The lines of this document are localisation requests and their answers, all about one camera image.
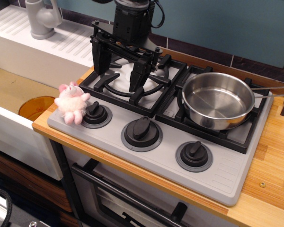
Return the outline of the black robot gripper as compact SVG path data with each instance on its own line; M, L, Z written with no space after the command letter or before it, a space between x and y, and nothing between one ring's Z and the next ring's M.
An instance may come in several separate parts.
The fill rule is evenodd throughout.
M133 61L129 92L135 92L145 84L162 54L162 50L148 38L153 11L153 6L143 10L117 6L112 25L98 20L92 22L95 72L98 75L105 73L110 68L113 54Z

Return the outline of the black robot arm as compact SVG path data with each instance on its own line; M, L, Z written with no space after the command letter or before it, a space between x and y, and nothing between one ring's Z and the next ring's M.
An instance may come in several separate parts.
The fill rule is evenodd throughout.
M116 54L134 63L129 92L142 87L150 73L157 69L162 50L150 39L154 8L157 0L117 0L113 24L93 21L91 36L94 70L105 73Z

